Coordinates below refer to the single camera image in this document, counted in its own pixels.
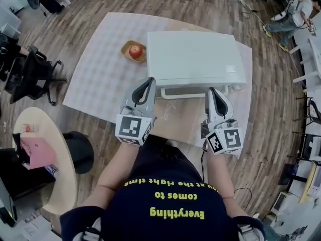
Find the jeans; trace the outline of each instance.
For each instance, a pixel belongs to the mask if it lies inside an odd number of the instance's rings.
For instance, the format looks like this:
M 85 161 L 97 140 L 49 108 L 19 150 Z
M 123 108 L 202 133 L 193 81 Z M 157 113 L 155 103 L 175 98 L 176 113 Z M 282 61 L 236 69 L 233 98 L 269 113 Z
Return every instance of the jeans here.
M 287 46 L 289 39 L 293 36 L 294 32 L 297 30 L 297 26 L 293 22 L 292 17 L 285 19 L 282 22 L 268 24 L 265 26 L 268 32 L 283 32 L 283 37 L 281 40 L 282 46 Z

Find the apple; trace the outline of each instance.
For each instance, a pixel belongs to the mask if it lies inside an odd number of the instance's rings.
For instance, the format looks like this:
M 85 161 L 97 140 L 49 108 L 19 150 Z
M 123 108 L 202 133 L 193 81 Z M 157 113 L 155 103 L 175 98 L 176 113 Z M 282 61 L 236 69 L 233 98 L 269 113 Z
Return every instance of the apple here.
M 129 54 L 133 59 L 138 59 L 142 55 L 142 47 L 139 45 L 132 45 L 129 48 Z

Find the white box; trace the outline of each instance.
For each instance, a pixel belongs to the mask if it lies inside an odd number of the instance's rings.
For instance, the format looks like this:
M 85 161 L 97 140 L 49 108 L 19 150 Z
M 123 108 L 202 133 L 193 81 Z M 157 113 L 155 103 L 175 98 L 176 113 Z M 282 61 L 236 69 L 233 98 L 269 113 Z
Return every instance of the white box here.
M 232 35 L 148 32 L 147 65 L 148 76 L 155 78 L 158 88 L 206 90 L 212 86 L 237 90 L 246 85 L 243 63 Z

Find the office chair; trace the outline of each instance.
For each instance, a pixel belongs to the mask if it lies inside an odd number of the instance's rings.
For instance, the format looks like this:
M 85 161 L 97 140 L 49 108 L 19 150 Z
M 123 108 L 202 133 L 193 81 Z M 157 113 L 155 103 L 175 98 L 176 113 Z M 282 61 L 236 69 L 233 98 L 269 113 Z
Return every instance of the office chair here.
M 302 118 L 302 119 L 310 119 L 310 122 L 306 125 L 310 125 L 311 123 L 317 123 L 317 124 L 320 124 L 321 125 L 321 113 L 319 112 L 317 106 L 316 106 L 316 103 L 312 100 L 312 97 L 299 97 L 299 98 L 296 98 L 296 100 L 299 100 L 299 99 L 307 99 L 307 115 L 306 117 Z M 300 118 L 297 118 L 297 119 L 294 119 L 293 121 L 296 122 L 300 120 Z
M 57 61 L 53 66 L 47 61 L 47 57 L 40 53 L 34 46 L 29 48 L 27 58 L 17 57 L 14 60 L 8 80 L 5 85 L 5 91 L 11 94 L 10 104 L 13 104 L 21 98 L 28 96 L 32 100 L 37 100 L 44 94 L 47 94 L 48 101 L 51 105 L 56 102 L 50 98 L 50 84 L 53 82 L 67 82 L 66 78 L 53 78 L 53 71 Z M 45 80 L 43 87 L 37 85 L 38 80 Z

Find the black stool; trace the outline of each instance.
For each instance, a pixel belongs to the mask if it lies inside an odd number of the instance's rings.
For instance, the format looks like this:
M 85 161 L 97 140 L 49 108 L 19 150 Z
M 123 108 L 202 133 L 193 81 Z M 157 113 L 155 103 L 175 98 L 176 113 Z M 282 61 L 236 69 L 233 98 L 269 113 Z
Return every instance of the black stool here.
M 89 172 L 94 163 L 94 150 L 87 137 L 77 131 L 63 134 L 77 174 Z

